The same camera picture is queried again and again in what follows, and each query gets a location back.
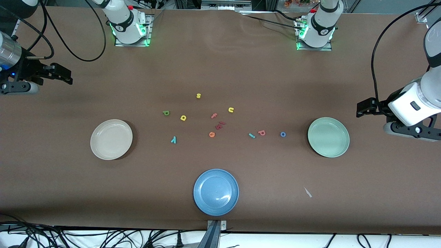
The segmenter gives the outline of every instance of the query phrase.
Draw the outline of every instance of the brown table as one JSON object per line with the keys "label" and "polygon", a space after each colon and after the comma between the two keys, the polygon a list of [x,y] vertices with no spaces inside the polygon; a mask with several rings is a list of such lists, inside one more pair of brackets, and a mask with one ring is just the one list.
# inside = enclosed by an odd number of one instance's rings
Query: brown table
{"label": "brown table", "polygon": [[[78,55],[100,52],[90,9],[48,10]],[[439,233],[441,143],[387,135],[382,116],[355,117],[357,102],[374,95],[370,55],[394,18],[342,15],[333,51],[312,52],[295,49],[291,29],[233,11],[165,11],[150,47],[110,44],[92,63],[48,28],[49,63],[72,70],[74,84],[46,80],[37,95],[0,98],[0,209],[50,225],[203,229],[213,217],[195,205],[194,182],[221,168],[240,187],[236,207],[220,217],[235,231]],[[41,27],[41,11],[29,21]],[[425,72],[425,32],[408,16],[382,39],[381,99]],[[17,35],[24,47],[36,37],[24,25]],[[49,49],[41,41],[33,52]],[[308,145],[308,126],[322,116],[350,133],[339,158]],[[114,161],[90,150],[92,131],[109,119],[134,131],[132,148]],[[227,125],[216,131],[218,121]],[[259,130],[266,136],[248,136]]]}

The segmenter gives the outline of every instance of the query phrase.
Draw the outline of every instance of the plate rim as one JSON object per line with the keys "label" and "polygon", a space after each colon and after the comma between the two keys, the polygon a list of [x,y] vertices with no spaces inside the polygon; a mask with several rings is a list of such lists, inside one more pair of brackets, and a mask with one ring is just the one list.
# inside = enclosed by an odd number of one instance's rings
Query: plate rim
{"label": "plate rim", "polygon": [[[96,150],[96,149],[93,149],[93,147],[92,147],[92,139],[93,139],[94,134],[97,132],[98,128],[103,128],[107,122],[111,122],[111,121],[119,122],[119,123],[122,124],[123,126],[128,127],[128,130],[130,131],[130,145],[129,145],[128,148],[124,151],[124,153],[123,153],[122,155],[120,155],[120,156],[118,156],[118,157],[116,157],[116,158],[103,158],[103,157],[101,157],[101,156],[98,156],[98,154],[95,153],[95,150]],[[132,143],[133,143],[133,131],[132,131],[132,128],[130,127],[130,125],[129,125],[127,122],[125,122],[125,121],[123,121],[123,120],[119,120],[119,119],[110,119],[110,120],[106,120],[106,121],[100,123],[100,124],[99,124],[99,125],[93,130],[92,135],[90,136],[90,149],[92,150],[92,153],[93,153],[97,158],[102,159],[102,160],[114,160],[114,159],[117,159],[117,158],[122,157],[122,156],[123,156],[124,154],[126,154],[126,152],[130,149]]]}
{"label": "plate rim", "polygon": [[[327,155],[324,155],[323,153],[317,151],[317,150],[313,147],[313,145],[311,144],[311,140],[310,140],[310,133],[311,133],[311,129],[312,129],[313,125],[316,124],[316,123],[319,122],[319,121],[329,120],[329,119],[331,119],[331,120],[333,120],[333,121],[336,121],[336,122],[340,123],[340,124],[344,127],[344,130],[345,130],[345,136],[347,136],[347,138],[348,138],[348,145],[347,145],[347,146],[345,147],[345,149],[344,149],[340,154],[338,154],[337,156],[327,156]],[[316,153],[318,153],[320,156],[323,156],[323,157],[325,157],[325,158],[337,158],[337,157],[339,157],[339,156],[345,154],[346,151],[349,149],[349,145],[350,145],[350,143],[351,143],[351,137],[350,137],[350,135],[349,135],[349,131],[348,131],[348,129],[346,128],[346,126],[345,126],[343,123],[341,123],[341,121],[339,121],[339,120],[337,120],[337,119],[335,119],[335,118],[332,118],[332,117],[326,117],[326,116],[325,116],[325,117],[320,117],[320,118],[315,119],[315,120],[311,123],[311,125],[309,125],[309,128],[308,128],[308,142],[309,142],[309,145],[311,146],[311,148],[312,148]]]}
{"label": "plate rim", "polygon": [[[197,182],[199,181],[199,179],[200,179],[204,174],[209,173],[209,172],[212,172],[212,171],[219,171],[219,172],[226,173],[227,175],[229,175],[229,176],[233,179],[233,181],[234,181],[234,185],[232,185],[232,186],[233,186],[234,188],[237,189],[237,197],[235,197],[234,202],[233,202],[231,208],[230,208],[228,211],[223,212],[223,213],[221,213],[221,214],[207,213],[206,211],[204,211],[204,210],[201,209],[201,206],[199,206],[199,205],[198,205],[198,202],[196,201],[196,195],[197,195],[196,193],[197,193],[197,189],[198,189],[199,186],[200,186],[199,184],[197,184]],[[224,169],[217,169],[217,168],[214,168],[214,169],[209,169],[209,170],[204,171],[202,174],[200,174],[200,175],[198,176],[198,178],[196,179],[196,181],[195,181],[195,183],[194,183],[194,187],[193,187],[193,200],[194,200],[196,206],[199,208],[200,211],[202,211],[203,213],[205,213],[205,214],[207,214],[207,215],[210,215],[210,216],[222,216],[222,215],[225,215],[225,214],[229,213],[229,212],[230,212],[231,210],[233,210],[233,208],[236,206],[236,204],[237,204],[237,202],[238,202],[238,200],[239,200],[239,195],[240,195],[240,189],[239,189],[239,184],[237,183],[236,178],[235,178],[231,173],[229,173],[228,171],[226,171],[226,170],[224,170]]]}

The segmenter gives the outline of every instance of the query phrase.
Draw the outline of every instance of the cable connector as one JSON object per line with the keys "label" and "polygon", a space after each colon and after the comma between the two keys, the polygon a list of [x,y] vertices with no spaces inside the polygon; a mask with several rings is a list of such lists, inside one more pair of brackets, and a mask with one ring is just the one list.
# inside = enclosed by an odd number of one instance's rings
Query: cable connector
{"label": "cable connector", "polygon": [[178,231],[178,241],[176,242],[176,248],[182,248],[184,247],[184,244],[182,243],[181,239],[181,231]]}

